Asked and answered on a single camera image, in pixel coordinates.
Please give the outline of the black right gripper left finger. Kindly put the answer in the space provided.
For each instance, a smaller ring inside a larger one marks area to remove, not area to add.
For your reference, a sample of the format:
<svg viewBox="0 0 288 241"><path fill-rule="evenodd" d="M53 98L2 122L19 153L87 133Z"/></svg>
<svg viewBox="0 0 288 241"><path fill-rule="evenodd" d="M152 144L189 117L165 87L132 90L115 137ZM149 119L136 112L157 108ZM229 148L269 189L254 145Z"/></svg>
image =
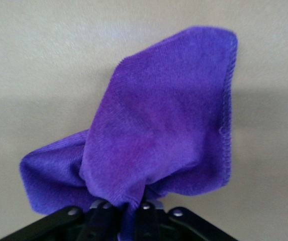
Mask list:
<svg viewBox="0 0 288 241"><path fill-rule="evenodd" d="M67 206L0 241L118 241L120 217L110 204L95 204L87 212Z"/></svg>

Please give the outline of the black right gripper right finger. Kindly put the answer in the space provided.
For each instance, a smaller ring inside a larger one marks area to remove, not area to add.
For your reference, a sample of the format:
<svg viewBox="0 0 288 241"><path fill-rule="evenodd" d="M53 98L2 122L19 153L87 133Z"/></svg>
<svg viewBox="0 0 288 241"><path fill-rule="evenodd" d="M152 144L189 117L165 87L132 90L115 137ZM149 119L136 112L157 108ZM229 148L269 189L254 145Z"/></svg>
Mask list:
<svg viewBox="0 0 288 241"><path fill-rule="evenodd" d="M165 212L161 202L142 202L133 241L238 241L184 207Z"/></svg>

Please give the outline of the purple cloth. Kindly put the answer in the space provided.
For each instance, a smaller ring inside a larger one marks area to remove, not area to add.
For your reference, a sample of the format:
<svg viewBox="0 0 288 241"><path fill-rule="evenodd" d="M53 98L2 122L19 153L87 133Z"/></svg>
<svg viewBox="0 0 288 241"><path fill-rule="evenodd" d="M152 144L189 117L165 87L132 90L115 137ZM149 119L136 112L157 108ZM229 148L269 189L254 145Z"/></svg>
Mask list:
<svg viewBox="0 0 288 241"><path fill-rule="evenodd" d="M98 198L123 211L119 241L134 241L144 197L200 195L231 173L231 80L238 40L191 27L123 59L89 129L27 154L20 174L41 214Z"/></svg>

